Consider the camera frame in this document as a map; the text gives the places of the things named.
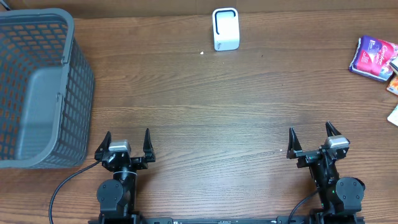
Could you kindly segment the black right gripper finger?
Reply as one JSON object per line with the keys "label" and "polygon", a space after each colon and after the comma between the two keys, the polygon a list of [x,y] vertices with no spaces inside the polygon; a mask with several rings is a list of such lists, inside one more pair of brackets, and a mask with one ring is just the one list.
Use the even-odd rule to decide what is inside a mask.
{"label": "black right gripper finger", "polygon": [[339,136],[341,133],[332,125],[330,121],[325,123],[326,133],[328,137]]}
{"label": "black right gripper finger", "polygon": [[289,128],[289,145],[287,148],[286,158],[288,159],[296,159],[297,155],[302,152],[302,147],[299,143],[297,135],[294,131],[294,128]]}

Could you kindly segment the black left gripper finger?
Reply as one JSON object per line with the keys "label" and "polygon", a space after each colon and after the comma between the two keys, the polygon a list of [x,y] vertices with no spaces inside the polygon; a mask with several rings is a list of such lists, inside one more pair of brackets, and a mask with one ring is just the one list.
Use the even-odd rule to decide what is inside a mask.
{"label": "black left gripper finger", "polygon": [[94,159],[96,161],[102,161],[104,154],[109,151],[110,143],[111,143],[111,132],[108,131],[102,143],[98,146],[97,150],[95,151]]}
{"label": "black left gripper finger", "polygon": [[146,129],[144,143],[143,143],[143,152],[144,158],[146,162],[155,162],[155,153],[154,148],[152,146],[151,138],[150,138],[150,130]]}

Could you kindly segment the red purple pantyliner pack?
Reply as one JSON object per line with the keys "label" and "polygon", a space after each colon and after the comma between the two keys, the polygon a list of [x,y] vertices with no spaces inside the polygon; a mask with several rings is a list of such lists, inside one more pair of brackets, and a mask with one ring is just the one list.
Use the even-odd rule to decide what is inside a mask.
{"label": "red purple pantyliner pack", "polygon": [[364,35],[358,39],[349,71],[380,82],[392,76],[390,62],[397,58],[397,44]]}

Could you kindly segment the yellow snack packet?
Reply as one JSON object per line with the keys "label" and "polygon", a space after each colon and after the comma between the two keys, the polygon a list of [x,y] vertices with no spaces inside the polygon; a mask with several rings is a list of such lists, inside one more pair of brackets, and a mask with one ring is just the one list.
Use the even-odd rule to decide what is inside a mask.
{"label": "yellow snack packet", "polygon": [[391,60],[389,64],[393,69],[394,73],[398,75],[398,57],[396,57],[394,60]]}

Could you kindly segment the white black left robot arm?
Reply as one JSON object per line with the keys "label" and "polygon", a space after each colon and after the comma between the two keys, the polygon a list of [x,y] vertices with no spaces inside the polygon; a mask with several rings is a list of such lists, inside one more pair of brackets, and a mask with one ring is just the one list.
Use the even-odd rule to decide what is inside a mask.
{"label": "white black left robot arm", "polygon": [[105,135],[95,152],[95,160],[113,173],[97,189],[100,204],[99,223],[145,223],[143,214],[135,209],[137,171],[148,168],[155,162],[155,153],[147,129],[143,143],[144,155],[131,156],[131,146],[127,140],[113,141],[111,133]]}

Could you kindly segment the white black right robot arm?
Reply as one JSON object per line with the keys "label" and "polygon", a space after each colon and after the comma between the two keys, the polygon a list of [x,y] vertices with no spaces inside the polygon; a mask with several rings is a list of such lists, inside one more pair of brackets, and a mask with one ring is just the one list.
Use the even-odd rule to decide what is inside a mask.
{"label": "white black right robot arm", "polygon": [[296,159],[298,168],[308,167],[316,190],[302,199],[288,216],[266,219],[173,219],[145,218],[148,224],[354,224],[364,223],[361,211],[365,184],[354,177],[340,177],[335,162],[346,157],[350,141],[329,121],[327,138],[318,149],[303,151],[294,128],[289,128],[287,158]]}

